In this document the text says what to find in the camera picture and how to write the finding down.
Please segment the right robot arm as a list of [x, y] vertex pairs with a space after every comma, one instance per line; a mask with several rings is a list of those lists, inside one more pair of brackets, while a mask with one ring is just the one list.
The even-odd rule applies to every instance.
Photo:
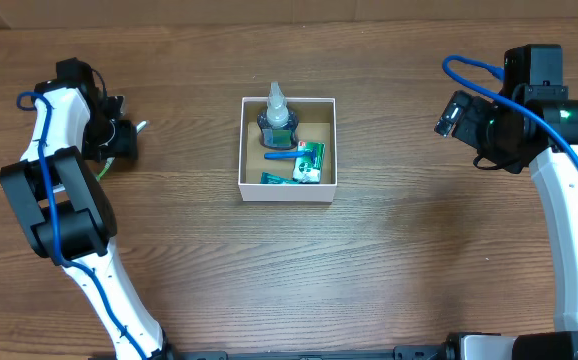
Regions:
[[519, 174], [528, 169], [548, 229], [555, 274], [554, 329], [503, 336], [456, 332], [426, 359], [578, 359], [578, 100], [563, 80], [563, 49], [509, 49], [502, 66], [453, 54], [445, 74], [462, 85], [435, 125], [476, 151], [473, 164]]

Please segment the blue disposable razor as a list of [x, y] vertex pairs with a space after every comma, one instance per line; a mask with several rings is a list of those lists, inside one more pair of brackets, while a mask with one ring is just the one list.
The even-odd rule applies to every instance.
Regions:
[[287, 160], [287, 159], [304, 158], [305, 162], [308, 162], [311, 165], [316, 166], [319, 164], [319, 158], [322, 155], [323, 152], [319, 147], [303, 146], [301, 149], [295, 151], [267, 152], [263, 155], [263, 157], [266, 160]]

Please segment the teal toothpaste tube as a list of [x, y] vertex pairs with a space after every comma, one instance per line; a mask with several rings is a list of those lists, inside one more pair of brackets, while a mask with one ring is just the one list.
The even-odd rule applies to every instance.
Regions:
[[263, 172], [261, 174], [261, 178], [260, 178], [260, 183], [261, 184], [276, 184], [276, 185], [280, 185], [280, 184], [297, 184], [297, 181], [294, 181], [292, 179], [287, 179], [287, 178], [283, 178], [271, 173], [267, 173], [267, 172]]

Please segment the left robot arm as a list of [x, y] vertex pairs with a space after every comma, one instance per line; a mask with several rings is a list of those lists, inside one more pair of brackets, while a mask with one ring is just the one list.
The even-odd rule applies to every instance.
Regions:
[[116, 358], [177, 358], [124, 269], [113, 208], [87, 164], [137, 159], [139, 128], [124, 117], [124, 97], [108, 95], [100, 73], [77, 58], [57, 62], [55, 79], [18, 97], [37, 118], [0, 184], [30, 247], [83, 291]]

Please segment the green white toothbrush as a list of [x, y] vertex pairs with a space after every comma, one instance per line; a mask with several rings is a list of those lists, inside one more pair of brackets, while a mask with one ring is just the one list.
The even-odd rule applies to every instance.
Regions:
[[[137, 126], [136, 126], [136, 132], [140, 133], [145, 127], [147, 127], [149, 124], [149, 122], [147, 120], [143, 120], [141, 121]], [[100, 181], [103, 176], [108, 172], [108, 170], [111, 168], [111, 166], [113, 165], [115, 161], [114, 157], [108, 158], [105, 162], [105, 165], [103, 167], [103, 169], [96, 175], [96, 180]]]

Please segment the green soap packet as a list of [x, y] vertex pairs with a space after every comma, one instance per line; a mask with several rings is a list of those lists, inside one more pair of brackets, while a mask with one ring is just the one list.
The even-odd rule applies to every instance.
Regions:
[[297, 150], [305, 152], [305, 155], [295, 159], [293, 180], [305, 184], [319, 183], [324, 165], [325, 144], [300, 141]]

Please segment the blue pump bottle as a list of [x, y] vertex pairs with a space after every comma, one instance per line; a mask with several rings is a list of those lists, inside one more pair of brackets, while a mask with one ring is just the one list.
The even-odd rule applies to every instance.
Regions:
[[298, 144], [296, 113], [288, 107], [279, 83], [272, 82], [266, 108], [257, 115], [261, 144], [273, 150], [290, 150]]

